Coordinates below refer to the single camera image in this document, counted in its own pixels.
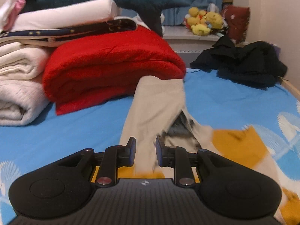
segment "rolled white blanket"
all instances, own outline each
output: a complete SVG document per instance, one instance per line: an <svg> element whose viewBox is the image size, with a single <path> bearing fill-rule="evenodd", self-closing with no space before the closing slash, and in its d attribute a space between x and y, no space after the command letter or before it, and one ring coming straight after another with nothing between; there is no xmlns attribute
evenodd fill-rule
<svg viewBox="0 0 300 225"><path fill-rule="evenodd" d="M45 69L51 49L14 42L0 47L0 80L30 80Z"/></svg>
<svg viewBox="0 0 300 225"><path fill-rule="evenodd" d="M22 126L31 123L48 105L41 76L32 80L0 81L0 125Z"/></svg>

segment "pile of yellow stuffed toys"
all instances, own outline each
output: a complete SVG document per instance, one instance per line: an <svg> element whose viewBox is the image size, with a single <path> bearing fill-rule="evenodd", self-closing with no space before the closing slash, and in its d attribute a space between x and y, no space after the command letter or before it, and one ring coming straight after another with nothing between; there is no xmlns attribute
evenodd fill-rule
<svg viewBox="0 0 300 225"><path fill-rule="evenodd" d="M183 24L192 31L194 35L206 36L213 29L221 30L224 27L224 20L221 14L199 10L191 7L185 16Z"/></svg>

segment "pink cloth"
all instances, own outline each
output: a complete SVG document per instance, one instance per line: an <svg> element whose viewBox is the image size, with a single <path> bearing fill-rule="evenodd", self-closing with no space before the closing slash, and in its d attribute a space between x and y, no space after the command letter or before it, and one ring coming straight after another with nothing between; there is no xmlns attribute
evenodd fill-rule
<svg viewBox="0 0 300 225"><path fill-rule="evenodd" d="M24 8L25 4L25 0L16 0L15 6L13 7L6 20L7 24L3 27L4 31L10 30L14 26L15 20L18 14L21 12L21 10Z"/></svg>

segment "brown pillow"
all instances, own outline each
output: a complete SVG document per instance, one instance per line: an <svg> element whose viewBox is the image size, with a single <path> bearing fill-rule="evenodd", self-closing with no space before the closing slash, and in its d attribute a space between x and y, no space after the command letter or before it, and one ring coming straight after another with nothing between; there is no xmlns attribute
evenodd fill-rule
<svg viewBox="0 0 300 225"><path fill-rule="evenodd" d="M234 39L236 43L245 41L250 19L250 8L229 5L221 11L221 15L228 23L228 36Z"/></svg>

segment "bed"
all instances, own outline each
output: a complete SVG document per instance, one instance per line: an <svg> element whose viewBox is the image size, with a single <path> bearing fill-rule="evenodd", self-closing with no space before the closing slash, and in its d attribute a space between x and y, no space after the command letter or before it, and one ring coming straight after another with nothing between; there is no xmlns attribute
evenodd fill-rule
<svg viewBox="0 0 300 225"><path fill-rule="evenodd" d="M187 108L203 125L241 130L253 125L281 170L300 180L300 103L280 84L266 90L188 69L185 77ZM98 106L56 116L49 104L25 127L0 128L0 224L14 216L8 200L11 183L27 172L84 148L102 152L119 142L133 97L114 99ZM296 137L290 139L290 132ZM282 145L281 152L272 143Z"/></svg>

